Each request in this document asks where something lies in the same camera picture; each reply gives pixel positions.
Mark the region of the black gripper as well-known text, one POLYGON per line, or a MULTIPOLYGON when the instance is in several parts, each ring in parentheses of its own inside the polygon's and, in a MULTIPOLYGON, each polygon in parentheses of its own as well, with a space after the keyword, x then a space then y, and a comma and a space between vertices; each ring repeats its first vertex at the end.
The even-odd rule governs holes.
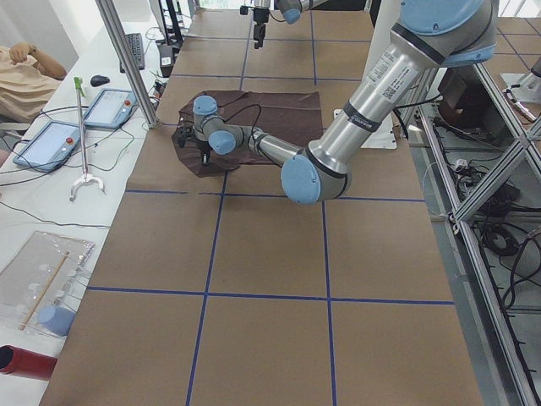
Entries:
POLYGON ((211 153, 211 147, 208 142, 206 141, 199 141, 197 143, 197 146, 199 148, 200 154, 201 154, 201 162, 203 165, 209 165, 210 164, 210 153, 211 153))
POLYGON ((254 13, 254 48, 260 49, 264 45, 266 24, 269 22, 269 9, 267 7, 253 7, 254 13))

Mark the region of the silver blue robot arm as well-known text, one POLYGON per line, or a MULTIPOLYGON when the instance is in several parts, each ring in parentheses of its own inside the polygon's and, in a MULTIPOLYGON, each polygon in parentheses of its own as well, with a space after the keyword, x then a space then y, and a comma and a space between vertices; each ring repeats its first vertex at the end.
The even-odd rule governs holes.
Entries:
POLYGON ((495 50, 496 1, 402 1, 390 43, 330 127, 304 148, 261 129, 227 123, 216 100, 194 100, 197 142, 224 156, 239 148, 281 167, 281 186, 298 204, 341 196, 350 185, 349 161, 409 88, 428 69, 490 59, 495 50))
MULTIPOLYGON (((300 19, 302 13, 307 12, 325 1, 316 0, 285 0, 277 1, 276 6, 280 11, 283 20, 289 25, 300 19)), ((248 9, 253 10, 254 15, 254 48, 260 49, 264 45, 266 24, 271 17, 271 1, 253 1, 248 9)))

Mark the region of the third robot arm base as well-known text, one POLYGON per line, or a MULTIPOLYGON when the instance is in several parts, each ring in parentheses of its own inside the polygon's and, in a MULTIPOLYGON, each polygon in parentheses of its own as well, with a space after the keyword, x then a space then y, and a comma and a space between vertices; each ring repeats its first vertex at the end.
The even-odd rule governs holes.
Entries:
POLYGON ((505 83, 502 94, 507 101, 529 123, 534 123, 538 116, 527 108, 527 104, 540 105, 540 58, 528 73, 501 73, 500 77, 505 83))

